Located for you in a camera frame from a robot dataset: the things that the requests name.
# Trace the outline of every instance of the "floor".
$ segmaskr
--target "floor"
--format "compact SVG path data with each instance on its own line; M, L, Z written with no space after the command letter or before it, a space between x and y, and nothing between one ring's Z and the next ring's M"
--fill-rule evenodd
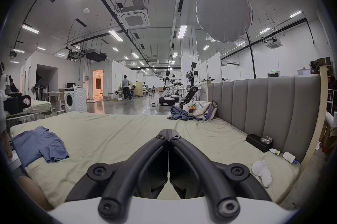
M98 101L87 103L89 113L98 114L123 114L123 115L168 115L170 114L171 106L160 106L158 104L160 95L155 93L150 97L134 97L133 100L119 101Z

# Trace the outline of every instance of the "black box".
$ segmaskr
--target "black box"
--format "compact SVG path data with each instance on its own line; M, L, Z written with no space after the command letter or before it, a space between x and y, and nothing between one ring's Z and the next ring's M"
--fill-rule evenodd
M269 145L261 142L261 137L255 135L255 134L250 134L247 135L246 141L249 142L251 145L255 146L262 152L267 152L270 148L273 142L271 142Z

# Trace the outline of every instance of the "small bottle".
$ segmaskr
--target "small bottle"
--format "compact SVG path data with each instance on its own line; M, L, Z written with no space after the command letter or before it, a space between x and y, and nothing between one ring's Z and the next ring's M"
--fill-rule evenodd
M276 150L274 148L270 148L269 151L272 152L275 155L279 155L281 153L279 150Z
M295 159L295 156L290 154L289 152L284 152L283 158L290 163L297 163L297 160Z

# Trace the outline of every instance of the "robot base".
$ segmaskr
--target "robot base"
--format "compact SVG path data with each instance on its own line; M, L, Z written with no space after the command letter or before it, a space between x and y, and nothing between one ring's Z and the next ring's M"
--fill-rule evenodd
M160 97L159 98L160 106L163 106L164 104L172 106L172 105L175 105L175 103L176 103L176 100L173 97Z

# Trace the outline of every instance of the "beige bed sheet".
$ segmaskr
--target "beige bed sheet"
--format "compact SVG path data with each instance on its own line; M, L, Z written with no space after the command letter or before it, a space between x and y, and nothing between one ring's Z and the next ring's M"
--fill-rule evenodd
M281 156L259 151L245 141L244 132L219 118L208 122L174 121L168 120L167 116L69 112L16 125L11 128L11 134L16 136L38 126L56 133L64 141L70 155L69 159L56 163L46 163L44 158L39 158L26 167L28 175L54 206L65 201L90 165L126 160L166 128L177 130L212 161L242 163L251 170L255 161L265 159L273 180L267 192L275 202L282 201L289 192L300 168L299 164L290 164Z
M48 101L44 100L32 100L32 104L28 108L24 108L21 113L17 113L14 115L7 115L8 117L14 117L19 115L27 115L33 113L42 113L42 112L50 112L52 110L52 104Z

